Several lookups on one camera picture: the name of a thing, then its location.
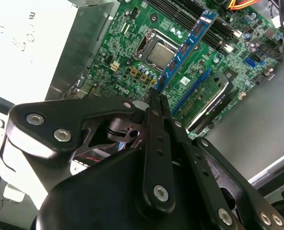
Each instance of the black mechanical linkage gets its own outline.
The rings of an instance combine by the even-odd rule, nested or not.
[[[284,230],[281,215],[208,140],[188,138],[165,95],[149,89],[140,103],[148,107],[111,97],[10,110],[4,146],[23,151],[45,178],[90,151],[107,156],[49,191],[41,230]],[[30,114],[44,122],[30,123]],[[56,136],[59,129],[71,138]]]

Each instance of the screw hole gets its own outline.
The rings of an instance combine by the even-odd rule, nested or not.
[[[209,173],[208,173],[206,170],[204,170],[204,169],[203,169],[203,174],[204,174],[205,176],[209,176]]]
[[[196,154],[197,159],[201,160],[201,156],[199,154]]]
[[[158,140],[163,142],[163,138],[161,136],[157,136]]]
[[[129,133],[129,137],[136,138],[139,135],[139,131],[133,130],[131,133]]]
[[[158,154],[160,155],[160,156],[163,156],[164,155],[164,153],[163,153],[163,151],[162,150],[157,150],[157,152],[158,152]]]

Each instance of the blue pcie slot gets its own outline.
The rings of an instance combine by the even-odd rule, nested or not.
[[[186,92],[186,94],[180,99],[180,101],[176,104],[176,106],[171,111],[172,115],[180,109],[180,107],[185,103],[185,101],[189,98],[189,96],[193,93],[195,89],[197,89],[202,82],[204,82],[207,77],[210,75],[211,70],[208,69],[202,76],[200,76],[197,81],[190,87],[190,89]]]
[[[162,93],[169,84],[170,80],[180,70],[186,59],[190,56],[198,42],[203,38],[207,30],[214,23],[218,15],[215,12],[204,11],[200,16],[184,43],[179,47],[173,59],[160,75],[154,88]]]

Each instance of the motherboard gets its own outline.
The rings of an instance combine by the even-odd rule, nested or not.
[[[119,2],[81,87],[88,97],[142,100],[206,10],[219,17],[163,91],[191,138],[206,134],[251,88],[274,76],[277,60],[259,47],[275,46],[281,31],[250,7],[230,11],[216,0]]]

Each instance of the metal bracket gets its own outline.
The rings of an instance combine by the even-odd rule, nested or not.
[[[206,153],[207,161],[219,172],[217,183],[233,196],[238,218],[246,229],[284,230],[284,224],[280,226],[274,220],[278,218],[282,221],[282,216],[209,141],[196,138],[193,144]]]

